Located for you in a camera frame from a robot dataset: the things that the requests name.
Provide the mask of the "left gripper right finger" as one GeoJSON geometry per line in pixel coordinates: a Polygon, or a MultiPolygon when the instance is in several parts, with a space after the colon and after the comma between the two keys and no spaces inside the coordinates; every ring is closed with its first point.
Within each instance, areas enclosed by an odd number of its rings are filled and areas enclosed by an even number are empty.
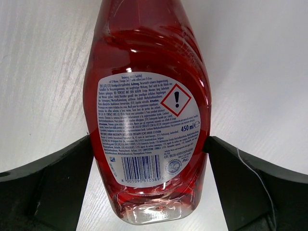
{"type": "Polygon", "coordinates": [[[230,231],[306,231],[308,177],[208,137],[220,202],[230,231]]]}

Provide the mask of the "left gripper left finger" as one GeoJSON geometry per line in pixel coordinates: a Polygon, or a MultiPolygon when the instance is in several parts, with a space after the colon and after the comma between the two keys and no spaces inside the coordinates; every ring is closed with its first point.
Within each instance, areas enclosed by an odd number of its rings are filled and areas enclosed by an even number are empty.
{"type": "Polygon", "coordinates": [[[74,231],[93,162],[89,136],[0,174],[2,231],[74,231]]]}

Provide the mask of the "red dish soap bottle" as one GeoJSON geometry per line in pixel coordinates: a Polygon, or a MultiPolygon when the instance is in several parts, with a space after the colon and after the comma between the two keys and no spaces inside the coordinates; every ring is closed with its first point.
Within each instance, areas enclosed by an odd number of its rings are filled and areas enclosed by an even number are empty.
{"type": "Polygon", "coordinates": [[[211,93],[179,0],[104,0],[83,88],[94,157],[123,221],[184,218],[198,206],[211,93]]]}

